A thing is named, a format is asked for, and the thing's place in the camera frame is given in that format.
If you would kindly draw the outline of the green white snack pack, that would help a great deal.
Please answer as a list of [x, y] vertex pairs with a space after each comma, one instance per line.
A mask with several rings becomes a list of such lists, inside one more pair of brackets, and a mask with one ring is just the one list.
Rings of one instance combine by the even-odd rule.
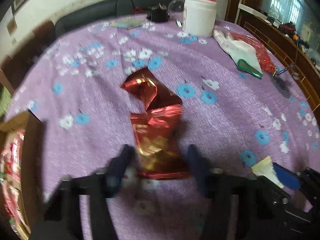
[[251, 167], [252, 172], [257, 176], [264, 176], [272, 183], [277, 185], [279, 188], [283, 189], [284, 185], [280, 182], [277, 177], [277, 174], [274, 170], [272, 159], [270, 156], [267, 156], [259, 163], [255, 164]]

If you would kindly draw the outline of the dark red foil snack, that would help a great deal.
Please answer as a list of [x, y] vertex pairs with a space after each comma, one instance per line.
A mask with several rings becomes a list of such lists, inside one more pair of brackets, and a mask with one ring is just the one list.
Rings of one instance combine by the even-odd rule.
[[147, 67], [132, 73], [120, 87], [141, 100], [145, 111], [182, 104], [182, 99], [163, 85]]
[[189, 176], [175, 136], [182, 114], [182, 105], [171, 105], [130, 115], [140, 177], [172, 180]]

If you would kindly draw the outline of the white red snack pack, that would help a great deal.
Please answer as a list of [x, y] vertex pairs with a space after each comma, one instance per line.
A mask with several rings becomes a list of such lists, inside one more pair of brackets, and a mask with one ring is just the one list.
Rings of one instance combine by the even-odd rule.
[[7, 207], [17, 205], [21, 191], [21, 156], [24, 129], [1, 132], [1, 185]]

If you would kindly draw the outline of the cardboard tray box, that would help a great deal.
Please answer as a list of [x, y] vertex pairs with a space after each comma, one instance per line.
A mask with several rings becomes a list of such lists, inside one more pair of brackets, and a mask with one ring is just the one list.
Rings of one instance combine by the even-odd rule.
[[30, 110], [1, 123], [1, 216], [19, 239], [29, 238], [42, 209], [42, 129]]

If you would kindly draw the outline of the black phone stand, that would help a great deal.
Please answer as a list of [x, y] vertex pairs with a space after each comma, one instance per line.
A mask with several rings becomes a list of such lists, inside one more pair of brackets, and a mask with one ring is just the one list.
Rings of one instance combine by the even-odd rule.
[[274, 73], [272, 74], [272, 78], [271, 78], [272, 83], [276, 87], [278, 92], [284, 98], [287, 98], [287, 99], [290, 98], [291, 94], [290, 94], [290, 91], [289, 91], [288, 84], [286, 83], [285, 80], [283, 80], [281, 78], [281, 75], [283, 75], [285, 72], [288, 72], [289, 70], [294, 70], [295, 66], [296, 65], [294, 63], [292, 63], [288, 67], [285, 67], [285, 68], [282, 68], [282, 69], [280, 69], [279, 67], [276, 67]]

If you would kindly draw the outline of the wooden side cabinet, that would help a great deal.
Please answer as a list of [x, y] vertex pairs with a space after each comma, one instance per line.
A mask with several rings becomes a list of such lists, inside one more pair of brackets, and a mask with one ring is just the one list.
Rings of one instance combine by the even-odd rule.
[[319, 119], [319, 72], [310, 59], [274, 26], [268, 24], [258, 11], [239, 4], [238, 25], [246, 29], [285, 66], [294, 63], [291, 76], [303, 91], [311, 110]]

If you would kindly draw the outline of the red mesh bag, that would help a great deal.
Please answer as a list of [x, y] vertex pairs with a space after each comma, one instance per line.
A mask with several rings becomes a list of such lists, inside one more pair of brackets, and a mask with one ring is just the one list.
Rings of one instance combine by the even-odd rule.
[[252, 46], [256, 51], [256, 56], [258, 59], [258, 62], [260, 64], [260, 67], [265, 72], [273, 73], [276, 70], [276, 67], [274, 63], [271, 61], [269, 54], [267, 52], [267, 49], [265, 46], [258, 41], [256, 38], [251, 37], [249, 35], [245, 34], [239, 34], [239, 33], [231, 33], [232, 37], [237, 41], [244, 41], [246, 44], [249, 44]]

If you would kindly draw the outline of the green patterned cushion chair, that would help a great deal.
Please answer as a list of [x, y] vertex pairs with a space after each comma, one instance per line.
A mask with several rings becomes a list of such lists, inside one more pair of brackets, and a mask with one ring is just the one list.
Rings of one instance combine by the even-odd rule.
[[0, 116], [3, 118], [11, 106], [11, 94], [10, 92], [1, 85], [1, 96], [0, 96]]

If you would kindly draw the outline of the purple floral tablecloth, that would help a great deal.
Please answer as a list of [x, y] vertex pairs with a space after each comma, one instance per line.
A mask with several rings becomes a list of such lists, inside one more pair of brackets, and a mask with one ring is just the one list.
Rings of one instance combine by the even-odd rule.
[[33, 65], [8, 116], [31, 110], [46, 123], [43, 195], [64, 174], [86, 175], [125, 144], [146, 146], [145, 169], [169, 174], [194, 144], [227, 174], [245, 177], [270, 157], [297, 171], [319, 169], [319, 127], [289, 73], [285, 97], [272, 77], [241, 71], [212, 37], [146, 22], [95, 22], [58, 38]]

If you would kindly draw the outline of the white green work glove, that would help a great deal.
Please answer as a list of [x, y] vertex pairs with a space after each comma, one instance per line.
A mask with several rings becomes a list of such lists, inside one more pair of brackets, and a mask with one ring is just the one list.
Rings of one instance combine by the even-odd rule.
[[263, 77], [256, 50], [253, 46], [242, 40], [235, 40], [231, 33], [224, 34], [219, 29], [214, 29], [213, 37], [220, 48], [232, 58], [241, 71], [247, 72], [258, 79]]

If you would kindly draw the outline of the small white lighter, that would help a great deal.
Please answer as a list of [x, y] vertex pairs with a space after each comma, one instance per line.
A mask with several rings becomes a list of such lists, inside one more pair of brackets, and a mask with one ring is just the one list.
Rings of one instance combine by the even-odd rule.
[[178, 19], [176, 19], [176, 25], [177, 25], [179, 28], [182, 28], [182, 23], [181, 23]]

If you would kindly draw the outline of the white plastic jar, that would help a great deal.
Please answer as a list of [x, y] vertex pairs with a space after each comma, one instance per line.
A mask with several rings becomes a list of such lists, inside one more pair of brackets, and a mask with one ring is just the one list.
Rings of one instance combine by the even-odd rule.
[[211, 37], [216, 19], [217, 3], [208, 0], [185, 0], [182, 29], [198, 36]]

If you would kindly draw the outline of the black pouch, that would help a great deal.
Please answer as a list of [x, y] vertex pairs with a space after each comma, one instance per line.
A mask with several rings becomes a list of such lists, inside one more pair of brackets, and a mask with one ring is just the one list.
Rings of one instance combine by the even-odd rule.
[[151, 9], [147, 14], [146, 19], [153, 23], [164, 23], [164, 22], [168, 22], [169, 20], [172, 20], [173, 16], [168, 11], [168, 8], [166, 5], [158, 3], [156, 6], [151, 7]]

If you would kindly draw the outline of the colourful booklet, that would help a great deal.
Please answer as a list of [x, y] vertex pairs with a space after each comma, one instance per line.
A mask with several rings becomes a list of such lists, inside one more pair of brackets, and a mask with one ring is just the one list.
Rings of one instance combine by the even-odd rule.
[[147, 20], [144, 18], [130, 17], [130, 18], [124, 18], [124, 19], [115, 21], [111, 23], [111, 26], [118, 29], [132, 29], [132, 28], [139, 27], [146, 22]]

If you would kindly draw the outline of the clear glass bowl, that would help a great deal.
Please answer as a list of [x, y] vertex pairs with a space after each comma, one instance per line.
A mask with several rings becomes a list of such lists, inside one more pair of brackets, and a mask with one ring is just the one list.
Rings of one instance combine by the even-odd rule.
[[184, 11], [185, 0], [172, 0], [168, 5], [168, 11], [170, 13], [177, 13]]

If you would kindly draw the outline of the red bag on sofa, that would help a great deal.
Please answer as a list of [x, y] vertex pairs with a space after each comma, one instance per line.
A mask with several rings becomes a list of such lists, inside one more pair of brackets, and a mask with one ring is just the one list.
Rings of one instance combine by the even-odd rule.
[[141, 8], [141, 7], [138, 7], [138, 6], [134, 6], [133, 7], [133, 14], [134, 15], [147, 14], [147, 13], [148, 13], [148, 9]]

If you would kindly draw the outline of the black sofa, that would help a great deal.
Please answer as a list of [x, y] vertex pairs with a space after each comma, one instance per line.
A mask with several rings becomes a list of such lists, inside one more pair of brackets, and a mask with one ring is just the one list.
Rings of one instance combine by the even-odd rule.
[[55, 35], [60, 37], [67, 32], [98, 20], [133, 15], [133, 7], [149, 10], [158, 3], [168, 6], [172, 0], [104, 0], [81, 8], [60, 18], [55, 24]]

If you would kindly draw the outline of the small wall plaque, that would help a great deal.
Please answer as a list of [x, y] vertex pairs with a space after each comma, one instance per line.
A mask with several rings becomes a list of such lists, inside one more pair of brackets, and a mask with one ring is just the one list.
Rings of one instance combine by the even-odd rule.
[[14, 18], [10, 20], [10, 22], [7, 24], [7, 31], [10, 36], [13, 35], [13, 33], [17, 30], [17, 24]]

